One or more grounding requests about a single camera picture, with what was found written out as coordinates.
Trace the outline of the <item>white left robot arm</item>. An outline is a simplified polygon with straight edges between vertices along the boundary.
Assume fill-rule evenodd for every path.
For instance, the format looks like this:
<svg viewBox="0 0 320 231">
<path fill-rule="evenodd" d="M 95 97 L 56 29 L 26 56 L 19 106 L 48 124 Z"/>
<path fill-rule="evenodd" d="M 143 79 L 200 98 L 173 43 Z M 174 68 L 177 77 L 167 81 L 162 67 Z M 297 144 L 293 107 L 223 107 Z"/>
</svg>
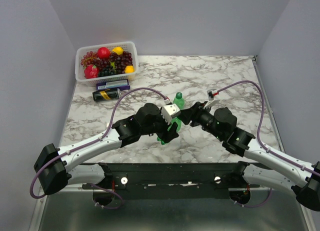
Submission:
<svg viewBox="0 0 320 231">
<path fill-rule="evenodd" d="M 83 162 L 102 153 L 123 148 L 137 142 L 141 136 L 156 134 L 166 142 L 177 138 L 177 125 L 171 121 L 181 113 L 176 104 L 170 103 L 159 108 L 146 103 L 136 114 L 110 123 L 106 131 L 73 145 L 55 147 L 46 145 L 33 166 L 45 195 L 52 195 L 77 176 L 74 169 Z"/>
</svg>

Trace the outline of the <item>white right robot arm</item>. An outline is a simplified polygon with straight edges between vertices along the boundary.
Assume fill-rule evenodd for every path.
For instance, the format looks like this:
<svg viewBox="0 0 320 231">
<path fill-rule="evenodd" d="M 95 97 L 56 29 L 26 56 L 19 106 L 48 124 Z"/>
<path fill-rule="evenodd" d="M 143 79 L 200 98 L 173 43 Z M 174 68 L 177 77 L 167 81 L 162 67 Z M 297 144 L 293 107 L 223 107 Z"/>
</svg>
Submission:
<svg viewBox="0 0 320 231">
<path fill-rule="evenodd" d="M 216 137 L 231 154 L 256 161 L 266 166 L 265 171 L 254 172 L 247 166 L 230 174 L 230 182 L 241 187 L 245 183 L 283 189 L 295 195 L 304 207 L 320 210 L 320 164 L 296 159 L 263 143 L 258 136 L 237 127 L 237 117 L 227 108 L 218 108 L 213 114 L 207 103 L 196 102 L 178 116 L 185 125 L 201 128 Z"/>
</svg>

